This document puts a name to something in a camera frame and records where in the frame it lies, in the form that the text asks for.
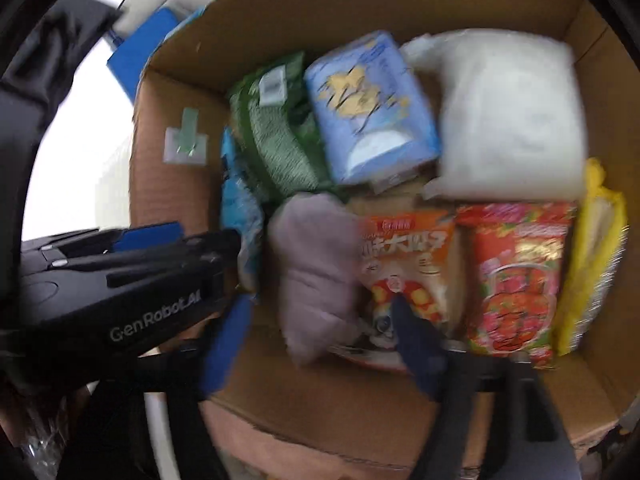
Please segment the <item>silver yellow scrub pad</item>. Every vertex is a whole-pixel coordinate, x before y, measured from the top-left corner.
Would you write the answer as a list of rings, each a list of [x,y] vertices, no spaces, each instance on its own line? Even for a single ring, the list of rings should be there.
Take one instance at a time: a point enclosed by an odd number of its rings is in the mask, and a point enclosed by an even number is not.
[[[604,185],[605,171],[590,158],[584,199],[576,217],[570,265],[553,322],[555,353],[575,351],[604,305],[622,260],[628,236],[624,194]]]

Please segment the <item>green snack bag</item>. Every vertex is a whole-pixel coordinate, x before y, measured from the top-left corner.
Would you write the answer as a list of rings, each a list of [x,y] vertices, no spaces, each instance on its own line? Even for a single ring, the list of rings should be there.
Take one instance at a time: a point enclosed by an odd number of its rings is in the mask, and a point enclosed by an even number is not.
[[[262,203],[333,188],[304,71],[305,53],[295,52],[244,76],[228,93],[235,144]]]

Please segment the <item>white soft pack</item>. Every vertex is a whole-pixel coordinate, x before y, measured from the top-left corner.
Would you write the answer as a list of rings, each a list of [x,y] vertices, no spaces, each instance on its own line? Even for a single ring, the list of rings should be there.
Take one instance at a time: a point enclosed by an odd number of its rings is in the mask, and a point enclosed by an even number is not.
[[[439,174],[422,195],[453,200],[578,200],[587,128],[564,42],[528,32],[467,29],[403,44],[417,73],[442,87]]]

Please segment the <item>lilac fuzzy cloth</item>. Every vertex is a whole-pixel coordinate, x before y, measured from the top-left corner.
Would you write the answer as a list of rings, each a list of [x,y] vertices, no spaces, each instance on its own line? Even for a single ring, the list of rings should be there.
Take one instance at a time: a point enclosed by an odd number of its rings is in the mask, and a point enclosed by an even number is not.
[[[360,221],[331,194],[299,193],[268,226],[277,258],[279,321],[288,354],[308,364],[359,337]]]

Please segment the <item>blue cartoon tissue pack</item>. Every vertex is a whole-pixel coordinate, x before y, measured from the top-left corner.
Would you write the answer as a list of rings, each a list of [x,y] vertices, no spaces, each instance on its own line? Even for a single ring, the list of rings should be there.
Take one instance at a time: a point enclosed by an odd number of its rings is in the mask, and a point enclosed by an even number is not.
[[[439,158],[431,104],[388,32],[317,58],[304,79],[335,183],[373,183]]]

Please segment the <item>small light blue sachet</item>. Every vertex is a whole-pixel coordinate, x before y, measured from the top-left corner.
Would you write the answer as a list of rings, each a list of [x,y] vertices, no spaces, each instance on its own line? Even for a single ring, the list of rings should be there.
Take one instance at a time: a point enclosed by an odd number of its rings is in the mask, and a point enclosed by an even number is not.
[[[244,289],[257,294],[264,215],[260,203],[247,185],[243,157],[236,147],[230,127],[224,128],[222,132],[220,160],[222,163],[220,226],[240,233],[239,281]]]

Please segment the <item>orange panda snack bag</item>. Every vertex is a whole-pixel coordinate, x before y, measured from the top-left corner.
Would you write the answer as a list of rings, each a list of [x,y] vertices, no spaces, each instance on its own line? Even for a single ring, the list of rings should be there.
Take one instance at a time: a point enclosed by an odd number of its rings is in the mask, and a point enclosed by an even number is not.
[[[413,313],[446,330],[449,249],[454,215],[445,209],[377,214],[362,219],[360,282],[369,299],[359,308],[360,335],[330,352],[361,366],[403,373],[392,322],[392,301],[400,295]]]

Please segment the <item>blue board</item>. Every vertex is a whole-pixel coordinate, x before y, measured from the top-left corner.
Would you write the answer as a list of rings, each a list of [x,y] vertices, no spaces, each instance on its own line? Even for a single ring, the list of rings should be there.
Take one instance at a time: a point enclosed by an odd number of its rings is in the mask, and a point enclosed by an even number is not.
[[[125,39],[107,60],[107,67],[131,103],[149,58],[165,37],[179,25],[174,12],[161,8]]]

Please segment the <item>red floral snack bag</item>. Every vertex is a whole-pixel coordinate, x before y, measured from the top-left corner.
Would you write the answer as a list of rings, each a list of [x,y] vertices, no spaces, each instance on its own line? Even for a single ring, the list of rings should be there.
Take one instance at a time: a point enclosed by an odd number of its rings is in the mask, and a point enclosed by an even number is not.
[[[523,352],[537,368],[552,367],[551,324],[560,288],[573,203],[472,204],[457,209],[469,235],[473,305],[465,321],[472,351]]]

